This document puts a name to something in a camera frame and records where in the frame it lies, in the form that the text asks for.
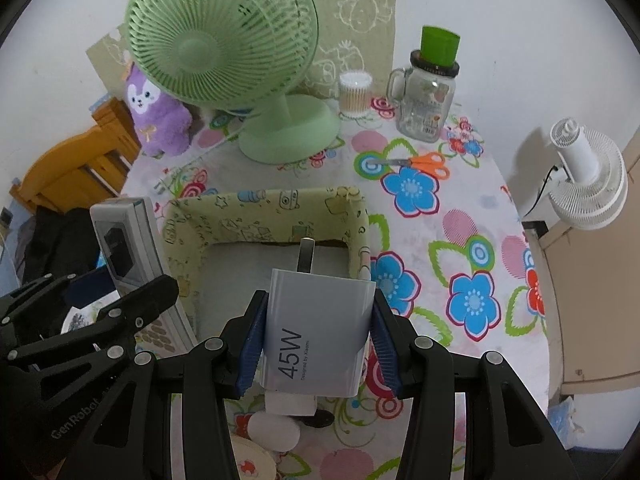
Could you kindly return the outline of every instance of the glass jar handle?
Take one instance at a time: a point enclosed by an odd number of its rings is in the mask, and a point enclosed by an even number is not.
[[[400,73],[402,74],[402,77],[405,77],[406,68],[396,68],[395,70],[392,70],[391,74],[389,74],[389,81],[386,84],[386,102],[394,108],[398,108],[400,105],[400,101],[393,97],[394,83]]]

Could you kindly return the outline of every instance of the green cap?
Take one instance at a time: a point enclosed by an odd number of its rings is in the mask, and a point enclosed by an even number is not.
[[[456,62],[460,36],[439,27],[423,27],[420,57],[439,66],[452,66]]]

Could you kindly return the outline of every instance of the scissors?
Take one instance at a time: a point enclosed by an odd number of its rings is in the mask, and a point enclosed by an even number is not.
[[[429,152],[426,155],[412,156],[411,158],[380,160],[378,163],[384,166],[414,168],[415,170],[430,174],[438,180],[447,180],[450,173],[444,165],[446,160],[447,159],[441,153]]]

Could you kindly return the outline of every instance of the purple plush toy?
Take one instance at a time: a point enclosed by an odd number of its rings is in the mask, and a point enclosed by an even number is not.
[[[185,106],[162,92],[132,65],[125,79],[127,103],[142,150],[148,156],[180,155],[189,147],[191,114]]]

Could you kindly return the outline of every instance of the chair backrest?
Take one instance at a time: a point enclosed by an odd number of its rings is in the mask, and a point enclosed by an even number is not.
[[[140,147],[124,104],[112,99],[94,113],[98,125],[51,148],[10,194],[31,212],[65,213],[118,196]]]

